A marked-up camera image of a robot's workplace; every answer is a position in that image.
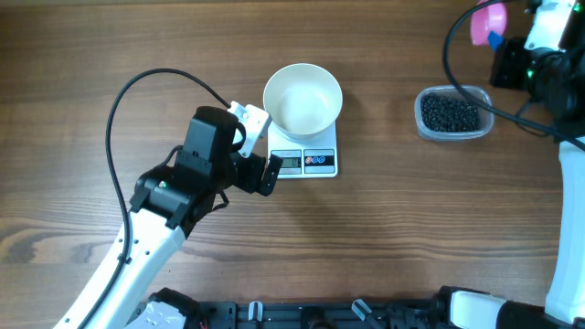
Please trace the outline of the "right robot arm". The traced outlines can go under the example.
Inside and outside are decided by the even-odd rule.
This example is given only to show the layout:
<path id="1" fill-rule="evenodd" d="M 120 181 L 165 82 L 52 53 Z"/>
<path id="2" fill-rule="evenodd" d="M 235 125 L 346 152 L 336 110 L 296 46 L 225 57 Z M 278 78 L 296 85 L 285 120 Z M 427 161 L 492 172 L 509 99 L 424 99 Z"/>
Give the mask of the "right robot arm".
<path id="1" fill-rule="evenodd" d="M 582 328 L 584 326 L 584 105 L 579 103 L 577 85 L 570 81 L 568 65 L 578 65 L 575 57 L 584 50 L 579 44 L 564 52 L 548 52 L 526 70 L 529 89 L 545 101 L 557 116 L 548 127 L 527 121 L 485 103 L 467 92 L 453 76 L 449 51 L 455 32 L 473 14 L 498 4 L 498 0 L 480 3 L 458 18 L 442 50 L 442 65 L 447 79 L 468 101 L 520 126 L 553 136 L 559 142 L 558 159 L 563 179 L 563 206 L 556 269 L 543 309 L 518 302 L 505 302 L 499 308 L 497 328 Z"/>

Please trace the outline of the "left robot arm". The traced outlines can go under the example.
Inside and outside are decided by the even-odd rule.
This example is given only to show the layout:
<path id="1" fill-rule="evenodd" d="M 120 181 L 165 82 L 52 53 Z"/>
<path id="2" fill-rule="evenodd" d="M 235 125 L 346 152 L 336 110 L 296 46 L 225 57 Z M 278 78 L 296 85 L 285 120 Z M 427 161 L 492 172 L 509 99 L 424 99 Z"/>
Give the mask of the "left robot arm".
<path id="1" fill-rule="evenodd" d="M 196 223 L 228 205 L 216 201 L 226 189 L 268 196 L 282 161 L 252 150 L 270 124 L 271 116 L 253 105 L 198 108 L 185 141 L 137 180 L 116 240 L 57 326 L 124 328 Z"/>

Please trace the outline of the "pink scoop blue handle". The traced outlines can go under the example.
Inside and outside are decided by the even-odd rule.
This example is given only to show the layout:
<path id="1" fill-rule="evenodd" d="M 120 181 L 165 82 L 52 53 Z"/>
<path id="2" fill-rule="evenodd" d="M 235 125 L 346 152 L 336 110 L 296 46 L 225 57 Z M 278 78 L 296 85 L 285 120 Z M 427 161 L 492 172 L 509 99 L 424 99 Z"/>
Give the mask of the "pink scoop blue handle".
<path id="1" fill-rule="evenodd" d="M 503 3 L 489 5 L 472 14 L 470 37 L 474 46 L 489 46 L 493 52 L 504 41 L 507 12 Z"/>

